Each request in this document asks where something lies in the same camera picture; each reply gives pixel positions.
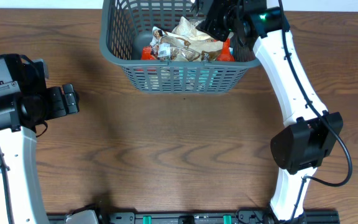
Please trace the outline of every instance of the green light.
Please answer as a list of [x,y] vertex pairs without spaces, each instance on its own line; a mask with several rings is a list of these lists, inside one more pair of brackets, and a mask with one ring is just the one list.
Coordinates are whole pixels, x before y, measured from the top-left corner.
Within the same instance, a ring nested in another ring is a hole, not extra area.
[[266,19],[266,14],[261,14],[261,15],[259,15],[259,17],[260,17],[260,19],[265,20]]

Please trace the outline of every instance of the table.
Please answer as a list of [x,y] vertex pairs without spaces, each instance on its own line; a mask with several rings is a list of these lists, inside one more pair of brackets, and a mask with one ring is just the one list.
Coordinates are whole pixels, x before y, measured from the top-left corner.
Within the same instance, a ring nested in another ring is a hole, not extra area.
[[[287,16],[311,83],[342,114],[354,163],[344,187],[312,182],[305,208],[335,208],[342,223],[358,223],[358,13]],[[43,58],[48,86],[72,83],[80,94],[80,113],[48,122],[38,141],[47,212],[99,198],[112,211],[265,207],[278,171],[269,143],[283,125],[263,68],[224,95],[143,94],[99,52],[100,18],[100,10],[0,9],[0,54]],[[336,145],[316,176],[339,182],[346,170]]]

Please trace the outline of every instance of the gray plastic basket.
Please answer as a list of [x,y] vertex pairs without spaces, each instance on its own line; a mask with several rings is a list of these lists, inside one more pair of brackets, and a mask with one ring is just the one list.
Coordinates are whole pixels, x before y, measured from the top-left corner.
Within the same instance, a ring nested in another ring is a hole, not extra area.
[[152,40],[153,26],[171,31],[181,16],[203,19],[190,12],[187,0],[104,0],[100,50],[122,67],[132,84],[147,93],[225,93],[245,72],[260,65],[247,47],[234,40],[236,62],[160,62],[140,60]]

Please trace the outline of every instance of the wooden table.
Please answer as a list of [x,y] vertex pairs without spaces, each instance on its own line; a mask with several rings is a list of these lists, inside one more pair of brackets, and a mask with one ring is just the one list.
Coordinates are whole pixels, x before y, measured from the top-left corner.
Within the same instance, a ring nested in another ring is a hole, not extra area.
[[[99,52],[100,18],[100,10],[0,9],[0,54],[45,59],[47,85],[72,83],[81,98],[81,112],[50,121],[38,142],[47,212],[99,197],[139,212],[265,207],[278,170],[269,142],[283,125],[263,68],[225,95],[146,95]],[[311,83],[342,114],[354,163],[345,187],[312,182],[305,208],[335,208],[342,223],[358,223],[358,13],[288,18]],[[316,176],[339,182],[346,170],[336,145]]]

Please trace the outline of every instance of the white wall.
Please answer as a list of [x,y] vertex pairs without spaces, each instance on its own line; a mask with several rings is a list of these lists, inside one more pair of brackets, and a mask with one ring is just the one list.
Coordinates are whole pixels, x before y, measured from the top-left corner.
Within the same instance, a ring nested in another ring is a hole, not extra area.
[[[268,6],[278,5],[267,0]],[[358,12],[358,0],[283,0],[286,11]],[[103,0],[0,0],[1,8],[101,9]]]

